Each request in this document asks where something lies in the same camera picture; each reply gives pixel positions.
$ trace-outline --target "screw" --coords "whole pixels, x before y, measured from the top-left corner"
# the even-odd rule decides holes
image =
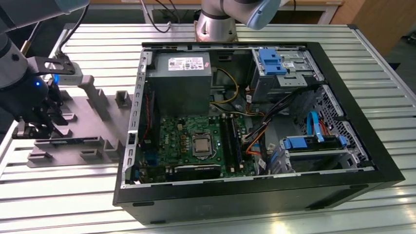
[[[18,55],[11,54],[11,60],[13,60],[14,62],[17,62],[17,61],[19,60]]]

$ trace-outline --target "open computer tower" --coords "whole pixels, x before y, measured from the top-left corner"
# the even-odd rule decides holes
[[[113,204],[142,223],[330,208],[403,180],[314,42],[143,43]]]

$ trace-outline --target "cpu socket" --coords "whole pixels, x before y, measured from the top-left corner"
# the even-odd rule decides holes
[[[191,134],[191,155],[198,160],[205,160],[211,156],[211,142],[209,133]]]

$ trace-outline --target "aluminum table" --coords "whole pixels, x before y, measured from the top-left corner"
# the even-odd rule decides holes
[[[31,169],[33,140],[10,140],[9,131],[0,146],[0,233],[416,232],[416,97],[359,31],[345,25],[269,25],[261,31],[238,26],[237,35],[239,41],[321,43],[406,180],[327,210],[143,227],[111,206],[115,164]],[[105,94],[133,93],[141,43],[193,40],[190,24],[166,34],[145,24],[85,24],[63,52]],[[78,88],[66,90],[85,95]]]

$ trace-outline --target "power supply label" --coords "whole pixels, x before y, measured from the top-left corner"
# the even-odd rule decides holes
[[[203,70],[202,57],[194,58],[170,58],[169,71]]]

